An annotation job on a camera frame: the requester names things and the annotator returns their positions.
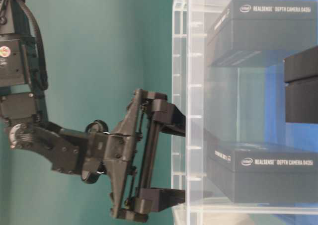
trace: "robotic arm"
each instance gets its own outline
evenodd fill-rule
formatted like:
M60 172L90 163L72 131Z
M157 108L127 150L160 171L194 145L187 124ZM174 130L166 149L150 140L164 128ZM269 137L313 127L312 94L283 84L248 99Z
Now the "robotic arm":
M48 77L41 33L25 0L0 0L0 116L5 122L10 148L29 150L46 157L52 170L80 175L95 183L101 175L111 181L114 218L146 222L150 212L183 203L183 190L152 188L152 171L160 132L185 136L185 116L162 93L137 89L125 118L111 131L101 120L85 132L64 129L49 122L44 91ZM31 36L29 22L34 28ZM16 85L25 92L13 93ZM142 137L144 116L148 132L139 182L133 165ZM124 202L128 176L129 196Z

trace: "product box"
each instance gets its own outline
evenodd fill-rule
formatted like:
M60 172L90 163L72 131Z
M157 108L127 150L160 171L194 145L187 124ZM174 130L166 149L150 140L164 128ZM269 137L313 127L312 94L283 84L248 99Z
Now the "product box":
M317 2L232 0L206 40L206 65L268 67L317 44Z
M208 178L236 203L318 202L318 154L269 143L208 148Z
M318 123L318 47L285 59L286 122Z

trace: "intel logo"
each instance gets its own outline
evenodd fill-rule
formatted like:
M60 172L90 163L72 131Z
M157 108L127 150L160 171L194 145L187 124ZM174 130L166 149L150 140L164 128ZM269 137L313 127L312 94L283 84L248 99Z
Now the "intel logo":
M244 166L249 166L251 164L253 164L253 159L252 158L245 158L245 159L242 160L242 165L244 165Z
M252 10L252 7L251 5L242 5L239 10L243 13L246 13Z

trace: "green background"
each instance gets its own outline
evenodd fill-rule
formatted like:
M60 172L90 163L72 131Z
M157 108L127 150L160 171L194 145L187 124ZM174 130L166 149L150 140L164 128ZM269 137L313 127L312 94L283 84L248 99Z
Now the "green background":
M172 0L27 0L41 27L49 74L50 120L83 130L113 128L136 88L171 92ZM108 177L94 185L50 171L30 152L9 151L1 134L0 224L127 224L109 216ZM143 144L139 144L140 161ZM159 139L153 186L170 187L170 137ZM171 210L148 224L172 224Z

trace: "transparent plastic case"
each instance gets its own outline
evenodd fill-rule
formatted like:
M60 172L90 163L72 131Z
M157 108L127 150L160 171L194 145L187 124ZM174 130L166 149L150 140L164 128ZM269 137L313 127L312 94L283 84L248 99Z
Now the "transparent plastic case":
M317 22L317 0L174 0L176 225L318 224L318 124L286 122L284 80Z

